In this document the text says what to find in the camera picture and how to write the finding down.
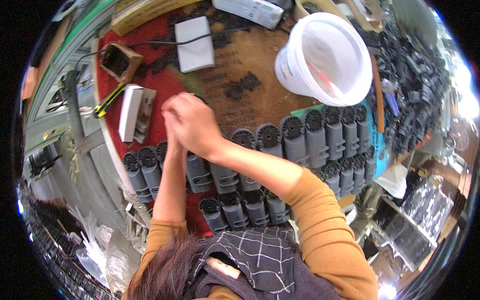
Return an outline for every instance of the electrical cord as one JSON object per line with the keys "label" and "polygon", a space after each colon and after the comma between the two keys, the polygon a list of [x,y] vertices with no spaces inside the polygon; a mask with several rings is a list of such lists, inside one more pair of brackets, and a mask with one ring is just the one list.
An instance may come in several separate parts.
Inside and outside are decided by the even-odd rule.
{"label": "electrical cord", "polygon": [[[246,30],[246,29],[251,29],[251,28],[255,28],[255,27],[259,27],[259,25],[253,25],[253,26],[247,26],[247,27],[241,27],[241,28],[232,28],[232,29],[227,29],[227,30],[224,30],[222,32],[217,32],[217,33],[208,33],[208,34],[205,34],[205,35],[202,35],[202,36],[198,36],[196,38],[193,38],[191,40],[188,40],[188,41],[185,41],[185,42],[168,42],[168,41],[148,41],[148,42],[143,42],[143,43],[138,43],[138,44],[133,44],[133,45],[129,45],[128,47],[136,47],[136,46],[141,46],[141,45],[171,45],[171,46],[181,46],[181,45],[186,45],[186,44],[189,44],[189,43],[192,43],[196,40],[199,40],[201,38],[204,38],[204,37],[207,37],[207,36],[216,36],[216,35],[222,35],[222,34],[225,34],[225,33],[228,33],[228,32],[234,32],[234,31],[240,31],[240,30]],[[281,31],[285,32],[286,34],[290,34],[290,31],[278,26],[277,27],[278,29],[280,29]],[[88,54],[85,54],[83,55],[82,57],[80,57],[77,61],[77,63],[75,64],[75,68],[74,69],[77,69],[78,67],[78,64],[80,63],[80,61],[86,57],[89,57],[89,56],[92,56],[92,55],[96,55],[96,54],[99,54],[99,53],[102,53],[102,52],[105,52],[105,49],[102,49],[100,51],[96,51],[96,52],[92,52],[92,53],[88,53]]]}

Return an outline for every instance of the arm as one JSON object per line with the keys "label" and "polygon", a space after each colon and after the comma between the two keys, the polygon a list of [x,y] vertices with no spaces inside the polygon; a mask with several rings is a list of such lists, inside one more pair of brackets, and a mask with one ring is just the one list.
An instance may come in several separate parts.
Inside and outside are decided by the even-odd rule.
{"label": "arm", "polygon": [[326,184],[289,161],[223,139],[211,109],[190,94],[169,99],[163,109],[186,148],[256,180],[292,206],[302,258],[314,274],[345,299],[377,298],[375,275]]}

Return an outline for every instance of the cardboard box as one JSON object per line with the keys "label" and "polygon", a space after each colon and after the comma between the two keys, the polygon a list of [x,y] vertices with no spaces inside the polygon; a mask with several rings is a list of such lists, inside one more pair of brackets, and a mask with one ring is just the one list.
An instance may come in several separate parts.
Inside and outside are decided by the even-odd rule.
{"label": "cardboard box", "polygon": [[166,12],[199,1],[201,0],[124,0],[117,4],[116,8],[119,9],[115,9],[112,15],[112,29],[118,35],[124,36],[143,23]]}
{"label": "cardboard box", "polygon": [[118,82],[129,84],[144,57],[121,43],[105,45],[100,66]]}

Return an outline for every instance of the hand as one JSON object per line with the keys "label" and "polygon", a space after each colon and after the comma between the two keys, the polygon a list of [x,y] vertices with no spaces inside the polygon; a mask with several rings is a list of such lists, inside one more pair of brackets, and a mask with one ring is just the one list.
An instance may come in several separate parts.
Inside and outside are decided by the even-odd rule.
{"label": "hand", "polygon": [[188,93],[171,97],[163,106],[165,124],[188,150],[209,159],[225,139],[211,108]]}

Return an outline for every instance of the black cable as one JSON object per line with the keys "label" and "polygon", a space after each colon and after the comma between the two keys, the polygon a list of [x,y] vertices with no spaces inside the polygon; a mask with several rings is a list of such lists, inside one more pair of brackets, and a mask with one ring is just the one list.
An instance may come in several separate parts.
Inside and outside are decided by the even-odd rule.
{"label": "black cable", "polygon": [[[250,29],[250,28],[254,28],[254,27],[257,27],[258,25],[253,25],[253,26],[247,26],[247,27],[242,27],[242,28],[232,28],[232,29],[227,29],[227,30],[224,30],[222,32],[217,32],[217,33],[209,33],[209,34],[205,34],[205,35],[202,35],[202,36],[198,36],[194,39],[191,39],[191,40],[188,40],[188,41],[185,41],[185,42],[167,42],[167,41],[148,41],[148,42],[143,42],[143,43],[138,43],[138,44],[134,44],[134,45],[129,45],[128,47],[131,48],[131,47],[135,47],[135,46],[141,46],[141,45],[171,45],[171,46],[181,46],[181,45],[186,45],[186,44],[189,44],[189,43],[192,43],[196,40],[199,40],[201,38],[204,38],[204,37],[207,37],[207,36],[214,36],[214,35],[221,35],[221,34],[224,34],[224,33],[227,33],[227,32],[233,32],[233,31],[239,31],[239,30],[245,30],[245,29]],[[77,66],[78,66],[78,63],[84,59],[85,57],[89,57],[89,56],[92,56],[92,55],[96,55],[98,53],[102,53],[102,52],[105,52],[105,49],[103,50],[100,50],[100,51],[97,51],[97,52],[92,52],[92,53],[88,53],[88,54],[85,54],[83,55],[82,57],[80,57],[77,61],[77,63],[75,64],[75,68],[74,69],[77,69]]]}
{"label": "black cable", "polygon": [[60,102],[60,104],[58,104],[57,106],[53,107],[53,108],[49,108],[47,109],[45,112],[53,112],[53,111],[56,111],[57,109],[60,108],[60,106],[62,106],[63,104],[65,104],[65,102],[67,102],[67,99],[65,99],[65,97],[63,97],[63,88],[61,88],[59,90],[59,94],[60,94],[60,98],[63,99],[62,102]]}

